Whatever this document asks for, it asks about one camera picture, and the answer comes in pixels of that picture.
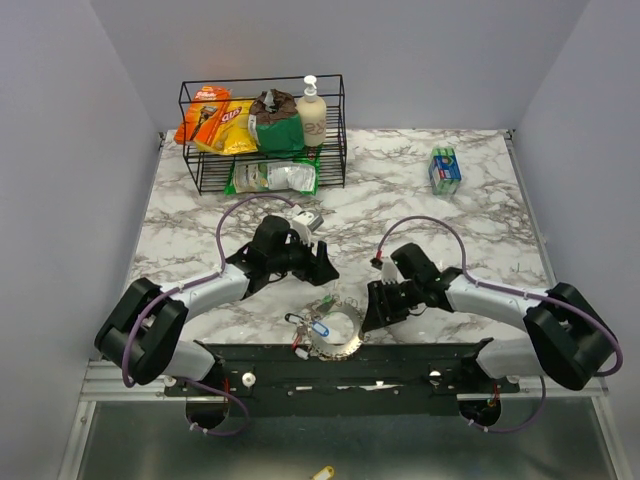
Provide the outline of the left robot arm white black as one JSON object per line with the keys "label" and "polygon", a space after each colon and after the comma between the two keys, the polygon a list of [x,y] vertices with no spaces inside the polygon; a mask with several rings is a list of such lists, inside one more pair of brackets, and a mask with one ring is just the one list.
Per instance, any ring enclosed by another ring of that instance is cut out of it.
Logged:
{"label": "left robot arm white black", "polygon": [[133,282],[98,331],[94,346],[119,366],[125,380],[146,385],[162,375],[187,378],[201,395],[214,393],[222,380],[214,355],[180,339],[188,321],[219,306],[245,300],[292,274],[313,286],[339,278],[324,241],[311,234],[321,215],[302,211],[288,221],[268,215],[250,242],[225,259],[224,271],[164,288],[147,278]]}

